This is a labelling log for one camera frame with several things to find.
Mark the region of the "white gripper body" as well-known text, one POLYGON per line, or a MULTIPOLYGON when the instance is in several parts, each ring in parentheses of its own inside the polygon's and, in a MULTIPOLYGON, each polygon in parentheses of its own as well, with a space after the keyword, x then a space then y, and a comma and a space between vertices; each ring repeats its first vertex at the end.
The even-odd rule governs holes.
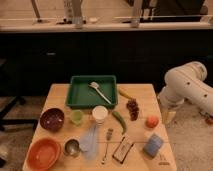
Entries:
POLYGON ((176 115, 176 109, 176 103, 168 102, 166 100, 161 101, 162 122, 164 124, 168 124, 172 121, 172 119, 176 115))

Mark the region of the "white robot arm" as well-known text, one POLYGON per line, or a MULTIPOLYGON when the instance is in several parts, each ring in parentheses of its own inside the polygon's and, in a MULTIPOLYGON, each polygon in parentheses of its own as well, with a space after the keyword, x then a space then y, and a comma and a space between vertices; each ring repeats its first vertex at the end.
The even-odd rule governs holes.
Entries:
POLYGON ((204 82, 206 77, 205 65, 197 61, 166 72, 165 86, 157 96, 164 124, 172 121, 186 99, 198 106, 208 124, 213 124, 213 87, 204 82))

